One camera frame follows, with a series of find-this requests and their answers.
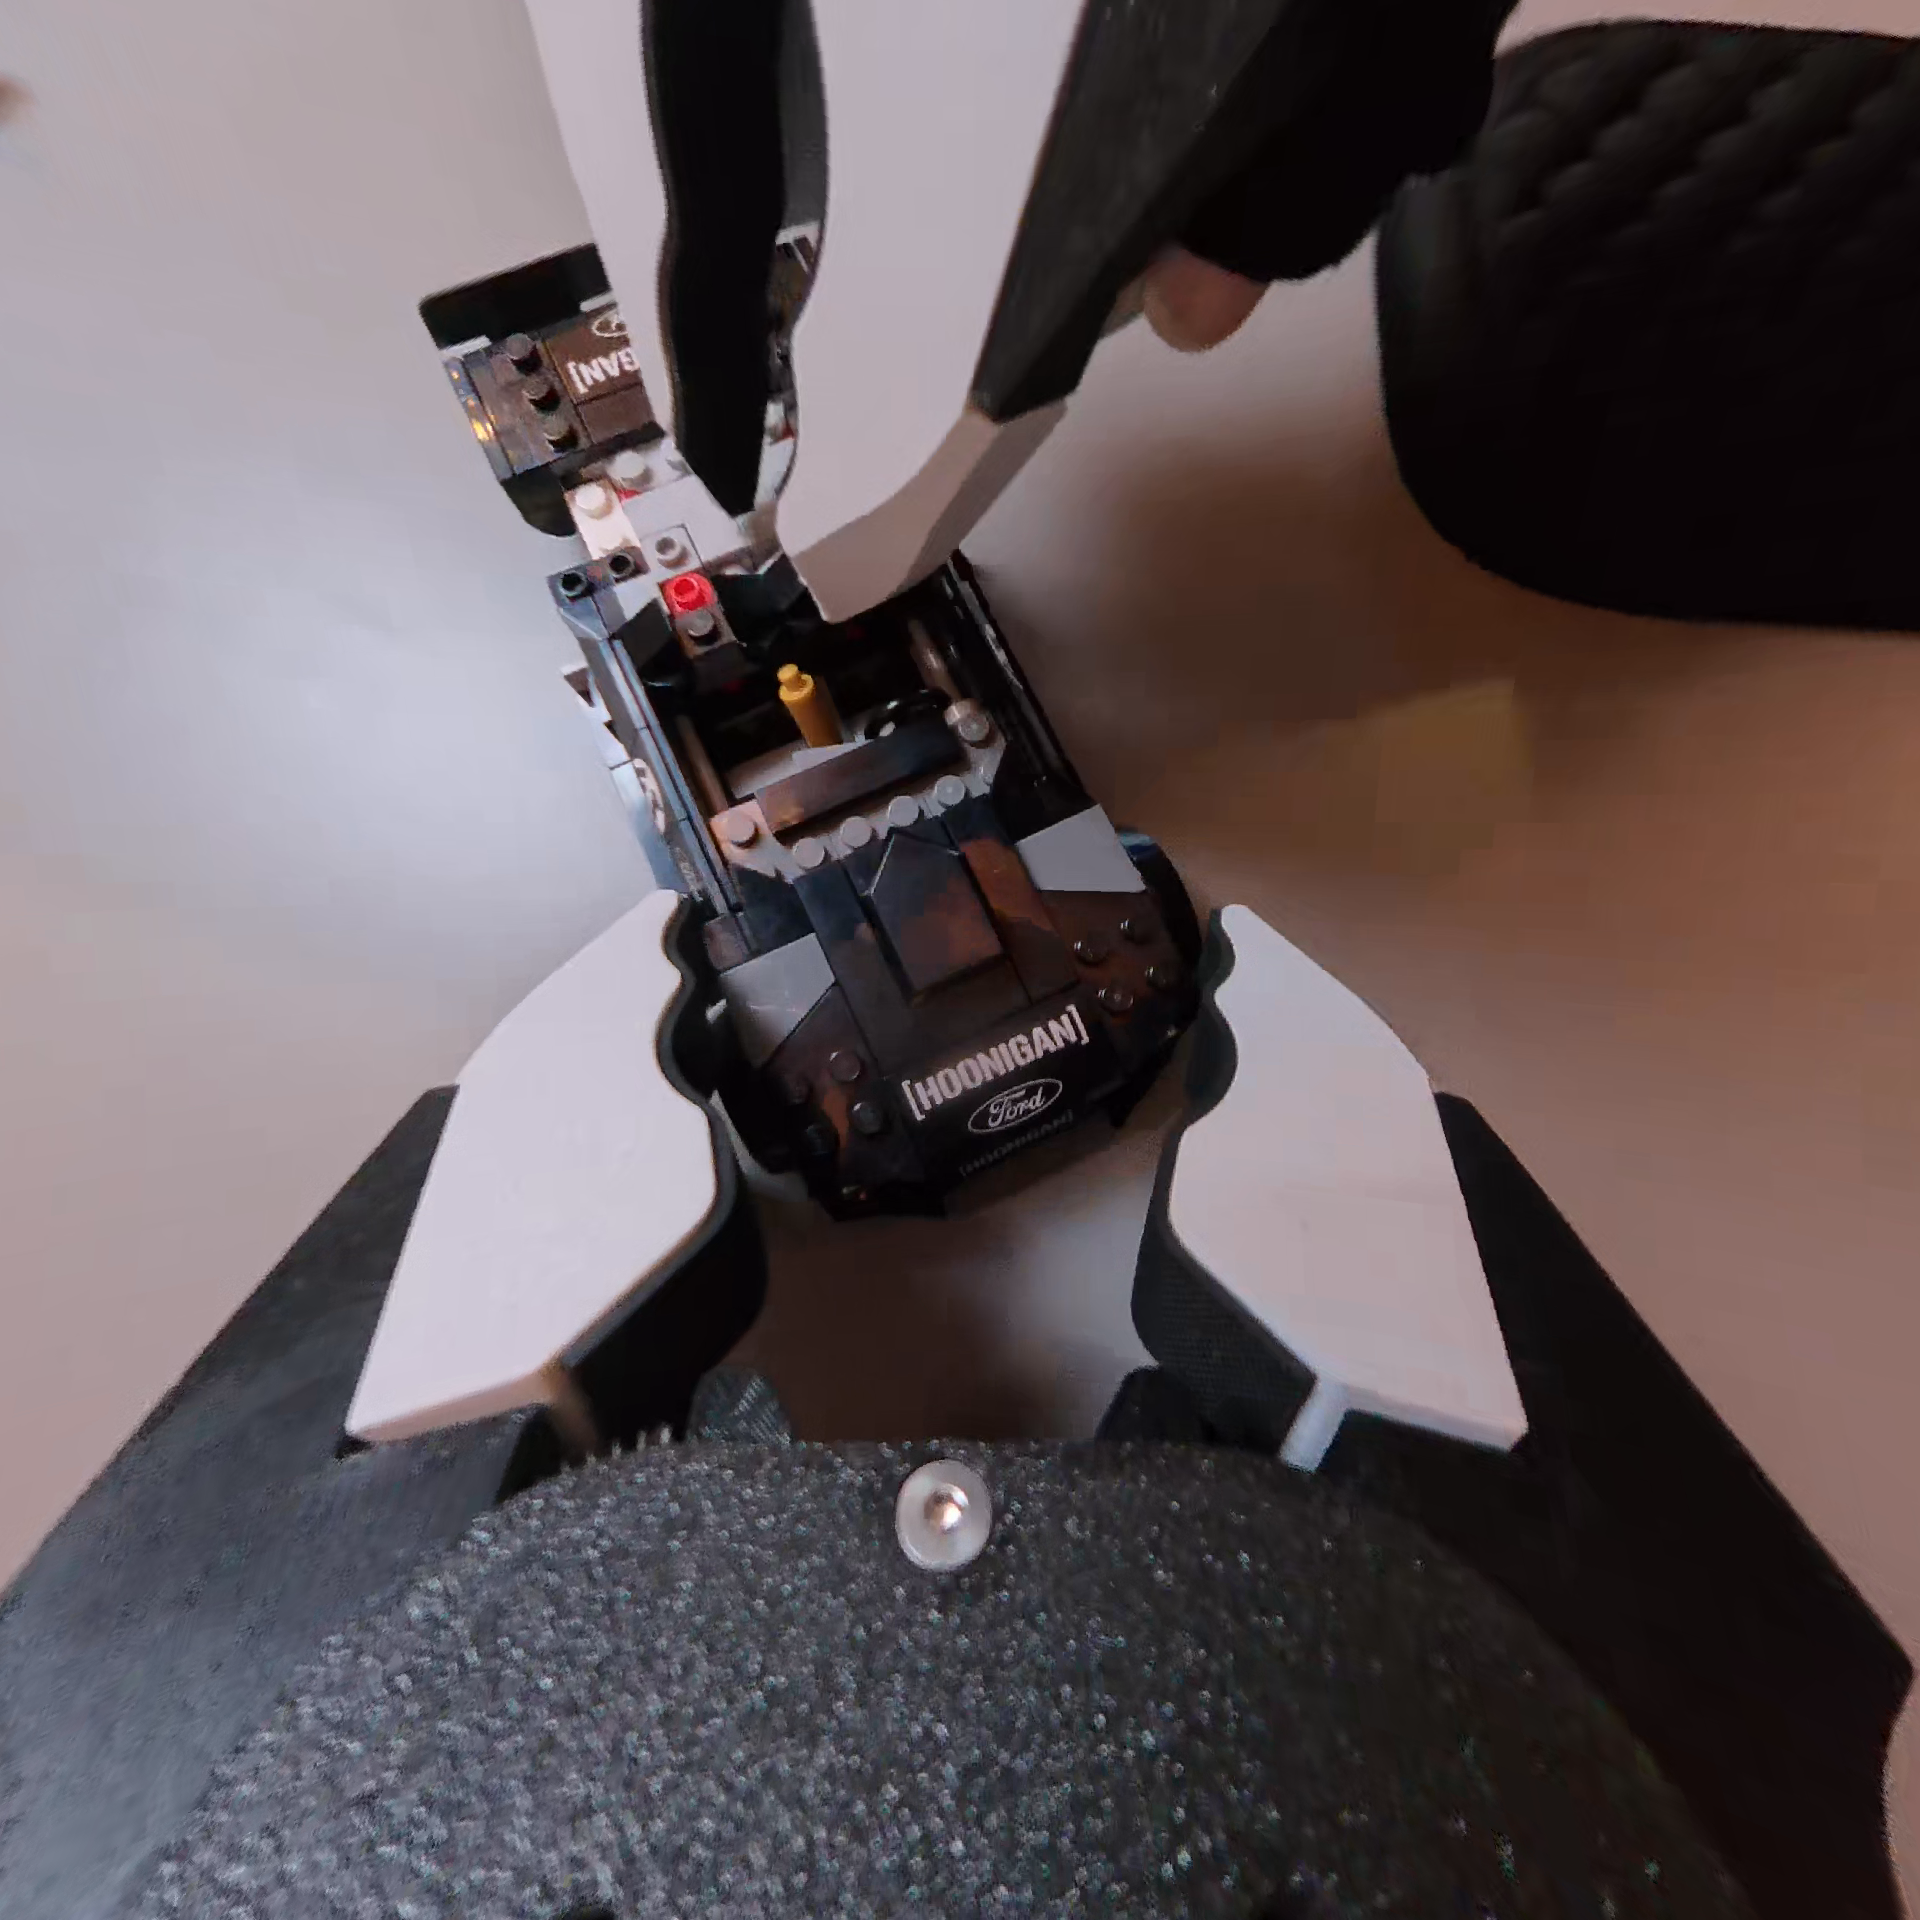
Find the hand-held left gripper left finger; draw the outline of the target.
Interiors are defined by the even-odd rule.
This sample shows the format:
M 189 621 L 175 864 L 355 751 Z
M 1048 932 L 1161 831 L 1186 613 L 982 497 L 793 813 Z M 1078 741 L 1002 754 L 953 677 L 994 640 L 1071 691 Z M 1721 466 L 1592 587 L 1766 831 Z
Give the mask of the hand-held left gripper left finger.
M 681 894 L 646 894 L 540 980 L 457 1079 L 343 1433 L 400 1445 L 544 1409 L 603 1445 L 589 1353 L 722 1222 L 711 1107 L 670 1062 Z

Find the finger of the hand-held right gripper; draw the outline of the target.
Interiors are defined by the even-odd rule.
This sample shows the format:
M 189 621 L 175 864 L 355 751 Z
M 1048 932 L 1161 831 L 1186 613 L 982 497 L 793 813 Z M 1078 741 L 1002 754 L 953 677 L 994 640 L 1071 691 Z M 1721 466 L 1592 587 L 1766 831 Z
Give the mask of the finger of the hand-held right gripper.
M 747 553 L 785 559 L 764 416 L 795 425 L 788 364 L 823 225 L 809 2 L 528 2 L 565 156 L 669 437 Z
M 795 466 L 779 544 L 827 619 L 922 582 L 1044 440 L 975 400 L 1023 214 L 1068 124 L 1091 214 L 1137 144 L 1156 56 L 1137 2 L 809 2 L 823 240 L 795 326 Z

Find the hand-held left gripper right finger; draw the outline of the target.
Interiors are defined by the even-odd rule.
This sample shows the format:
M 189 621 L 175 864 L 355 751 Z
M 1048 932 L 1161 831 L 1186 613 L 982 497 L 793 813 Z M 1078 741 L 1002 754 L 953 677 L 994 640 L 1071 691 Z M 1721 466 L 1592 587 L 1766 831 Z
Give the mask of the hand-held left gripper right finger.
M 1528 1433 L 1426 1068 L 1252 908 L 1215 912 L 1133 1325 L 1204 1420 L 1315 1472 L 1347 1420 Z

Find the black lego car model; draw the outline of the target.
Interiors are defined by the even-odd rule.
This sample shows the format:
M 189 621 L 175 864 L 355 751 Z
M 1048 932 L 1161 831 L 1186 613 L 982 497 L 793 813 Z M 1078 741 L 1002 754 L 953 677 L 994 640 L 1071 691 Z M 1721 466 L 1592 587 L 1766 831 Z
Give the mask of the black lego car model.
M 420 298 L 546 576 L 655 875 L 692 905 L 717 1097 L 835 1218 L 1124 1120 L 1195 1016 L 1165 852 L 1091 800 L 962 558 L 830 621 L 661 421 L 595 248 Z

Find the person's right hand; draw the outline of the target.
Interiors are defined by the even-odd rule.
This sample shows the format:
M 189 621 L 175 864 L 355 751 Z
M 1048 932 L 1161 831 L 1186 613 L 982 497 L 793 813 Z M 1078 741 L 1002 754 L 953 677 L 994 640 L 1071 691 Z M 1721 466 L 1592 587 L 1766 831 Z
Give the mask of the person's right hand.
M 1140 275 L 1140 320 L 1172 352 L 1223 345 L 1265 298 L 1270 283 L 1227 270 L 1186 248 L 1169 248 Z

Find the black mesh pad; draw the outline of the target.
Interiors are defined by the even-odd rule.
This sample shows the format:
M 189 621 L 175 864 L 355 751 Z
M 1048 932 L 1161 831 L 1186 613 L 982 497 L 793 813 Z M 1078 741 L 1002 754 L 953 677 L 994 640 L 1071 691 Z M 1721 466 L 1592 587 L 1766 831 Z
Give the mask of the black mesh pad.
M 1608 20 L 1379 229 L 1426 522 L 1608 613 L 1918 634 L 1918 38 Z

